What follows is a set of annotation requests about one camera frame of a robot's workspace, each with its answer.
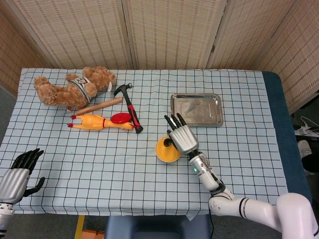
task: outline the stainless steel tray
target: stainless steel tray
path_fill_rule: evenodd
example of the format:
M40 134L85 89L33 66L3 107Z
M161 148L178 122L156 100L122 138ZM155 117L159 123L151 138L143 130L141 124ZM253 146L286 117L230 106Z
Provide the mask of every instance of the stainless steel tray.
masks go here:
M170 109L172 115L180 113L189 126L223 125L221 99L216 94L173 94L170 97Z

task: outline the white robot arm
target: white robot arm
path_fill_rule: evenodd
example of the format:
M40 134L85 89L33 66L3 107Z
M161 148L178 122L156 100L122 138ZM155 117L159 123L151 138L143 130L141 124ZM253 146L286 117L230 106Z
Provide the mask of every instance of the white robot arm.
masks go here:
M45 179L42 177L34 188L26 189L30 174L38 158L43 154L43 150L39 150L18 156L0 182L0 238L5 236L14 215L13 205L23 197L38 192L44 183Z
M319 239L318 225L312 207L304 196L287 193L277 199L277 206L249 199L236 199L219 180L206 156L198 151L198 141L184 119L165 116L173 131L168 130L176 148L188 155L189 163L210 192L209 207L217 216L243 217L267 225L282 233L283 239Z

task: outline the rolling pin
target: rolling pin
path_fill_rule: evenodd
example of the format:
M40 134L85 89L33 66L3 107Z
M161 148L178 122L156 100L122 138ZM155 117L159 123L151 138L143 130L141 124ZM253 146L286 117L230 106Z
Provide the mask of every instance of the rolling pin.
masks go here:
M107 106L112 106L112 105L118 104L120 102L123 102L123 98L114 98L110 101L104 101L104 102L99 103L97 105L89 106L89 107L85 107L83 109L77 110L77 111L75 111L75 115L76 116L83 115L83 114L86 114L86 113L89 113L92 111L99 110L101 108L105 108Z

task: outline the grid tablecloth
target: grid tablecloth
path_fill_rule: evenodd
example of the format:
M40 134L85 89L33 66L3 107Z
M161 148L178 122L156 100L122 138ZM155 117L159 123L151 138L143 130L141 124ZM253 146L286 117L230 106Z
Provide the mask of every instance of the grid tablecloth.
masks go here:
M29 180L43 188L15 206L19 213L83 215L194 215L208 212L210 194L185 157L161 162L157 140L166 136L164 119L173 93L216 93L222 99L222 127L192 127L200 150L236 197L275 204L286 180L261 72L240 70L114 70L117 86L133 83L129 97L144 131L68 128L72 113L42 104L36 76L65 85L65 75L81 70L23 69L19 93L0 147L0 176L12 159L37 147L45 154ZM91 104L112 98L100 92ZM95 111L110 118L123 104Z

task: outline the hammer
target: hammer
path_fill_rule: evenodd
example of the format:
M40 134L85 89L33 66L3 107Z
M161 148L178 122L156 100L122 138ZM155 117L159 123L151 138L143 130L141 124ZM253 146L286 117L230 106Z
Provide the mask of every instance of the hammer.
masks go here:
M138 117L136 115L136 112L135 112L135 109L134 107L132 106L132 103L131 103L131 100L128 96L128 93L126 92L126 89L128 88L132 88L133 85L131 83L127 84L127 85L121 85L119 86L115 91L114 91L114 97L117 95L118 92L122 91L123 93L123 96L125 98L125 101L126 101L126 104L128 105L128 110L129 110L129 113L132 117L132 121L133 121L133 124L134 124L134 127L135 127L135 131L136 133L140 133L142 132L143 130L143 127L141 126L139 120L138 120Z

